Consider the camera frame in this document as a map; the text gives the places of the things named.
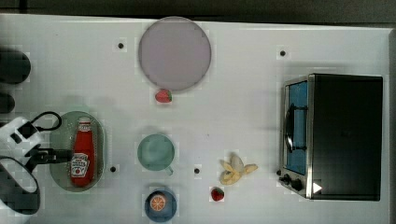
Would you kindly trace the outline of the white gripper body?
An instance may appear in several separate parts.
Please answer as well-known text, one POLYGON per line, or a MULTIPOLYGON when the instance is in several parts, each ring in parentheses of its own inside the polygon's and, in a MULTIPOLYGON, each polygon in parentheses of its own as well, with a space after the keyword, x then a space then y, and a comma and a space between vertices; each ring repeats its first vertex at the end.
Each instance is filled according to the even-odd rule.
POLYGON ((43 137, 39 130, 26 118, 17 117, 0 128, 0 153, 26 164, 30 151, 39 147, 43 137))

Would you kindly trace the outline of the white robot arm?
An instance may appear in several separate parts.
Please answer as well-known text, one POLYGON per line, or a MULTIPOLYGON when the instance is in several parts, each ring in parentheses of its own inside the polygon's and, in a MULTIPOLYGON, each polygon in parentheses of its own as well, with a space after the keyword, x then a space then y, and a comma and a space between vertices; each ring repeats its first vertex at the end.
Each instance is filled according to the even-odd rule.
POLYGON ((62 125, 62 119, 57 120, 50 128, 24 117, 1 125, 1 224, 25 224, 40 209, 40 187, 33 175, 37 165, 71 161, 70 150, 41 146, 41 133, 62 125))

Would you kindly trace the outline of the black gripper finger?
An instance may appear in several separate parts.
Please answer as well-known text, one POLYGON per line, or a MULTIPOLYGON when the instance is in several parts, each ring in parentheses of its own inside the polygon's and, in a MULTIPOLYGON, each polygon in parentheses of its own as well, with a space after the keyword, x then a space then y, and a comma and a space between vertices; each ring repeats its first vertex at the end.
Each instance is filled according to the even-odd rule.
POLYGON ((71 161, 73 152, 67 149, 35 149, 30 161, 34 164, 63 163, 71 161))

